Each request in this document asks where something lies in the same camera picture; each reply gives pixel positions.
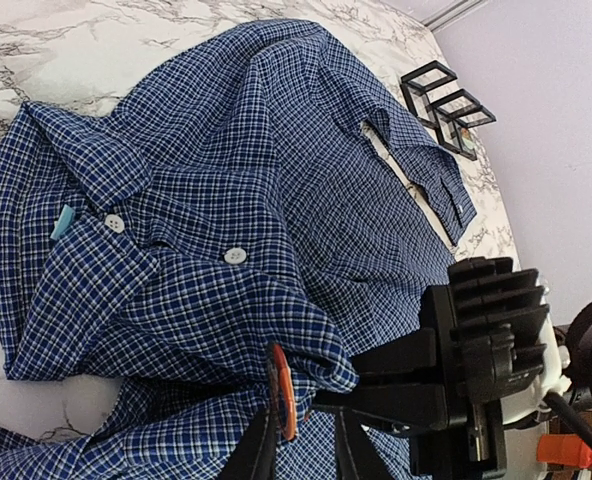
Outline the blue checked button shirt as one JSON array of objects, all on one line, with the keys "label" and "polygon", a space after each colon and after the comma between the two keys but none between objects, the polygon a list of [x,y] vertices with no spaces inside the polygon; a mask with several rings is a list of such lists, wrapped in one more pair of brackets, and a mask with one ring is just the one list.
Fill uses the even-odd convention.
[{"label": "blue checked button shirt", "polygon": [[302,20],[239,25],[103,118],[23,104],[0,144],[6,376],[121,378],[96,432],[0,429],[0,479],[213,479],[284,350],[299,435],[280,479],[335,477],[321,389],[418,326],[476,210],[454,158]]}]

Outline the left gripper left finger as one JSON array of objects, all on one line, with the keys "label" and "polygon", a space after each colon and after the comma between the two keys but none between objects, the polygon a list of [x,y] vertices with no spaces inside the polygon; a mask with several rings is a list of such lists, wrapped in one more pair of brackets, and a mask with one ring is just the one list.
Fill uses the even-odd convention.
[{"label": "left gripper left finger", "polygon": [[258,411],[217,479],[274,480],[279,432],[277,409]]}]

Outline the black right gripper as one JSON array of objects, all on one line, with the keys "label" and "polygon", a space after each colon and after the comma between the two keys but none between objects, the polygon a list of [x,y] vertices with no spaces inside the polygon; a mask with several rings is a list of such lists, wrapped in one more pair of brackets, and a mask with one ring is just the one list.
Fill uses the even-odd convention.
[{"label": "black right gripper", "polygon": [[[542,372],[539,332],[549,312],[534,269],[475,257],[448,269],[421,297],[423,327],[352,358],[360,385],[319,391],[312,408],[353,412],[360,423],[412,438],[410,470],[432,479],[499,479],[507,471],[503,399]],[[432,378],[444,388],[406,384]]]}]

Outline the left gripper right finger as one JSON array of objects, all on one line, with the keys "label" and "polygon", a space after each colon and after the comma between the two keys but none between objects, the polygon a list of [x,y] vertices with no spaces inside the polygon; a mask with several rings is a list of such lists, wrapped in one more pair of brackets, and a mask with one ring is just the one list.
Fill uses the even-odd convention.
[{"label": "left gripper right finger", "polygon": [[356,415],[340,410],[334,419],[336,474],[343,480],[387,480],[389,471]]}]

